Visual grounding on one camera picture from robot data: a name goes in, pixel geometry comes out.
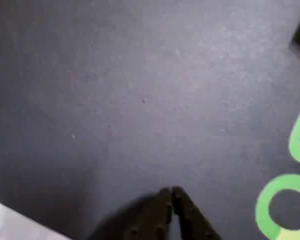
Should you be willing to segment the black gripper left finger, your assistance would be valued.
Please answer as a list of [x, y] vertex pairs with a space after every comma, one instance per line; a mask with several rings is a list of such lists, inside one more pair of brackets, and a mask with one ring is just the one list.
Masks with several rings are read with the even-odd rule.
[[165, 240], [173, 216], [172, 192], [162, 188], [120, 208], [99, 224], [89, 240]]

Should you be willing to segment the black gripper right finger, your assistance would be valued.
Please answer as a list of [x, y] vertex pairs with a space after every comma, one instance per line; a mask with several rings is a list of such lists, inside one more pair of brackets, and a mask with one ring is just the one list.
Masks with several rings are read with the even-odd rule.
[[172, 202], [183, 240], [222, 239], [183, 188], [172, 188]]

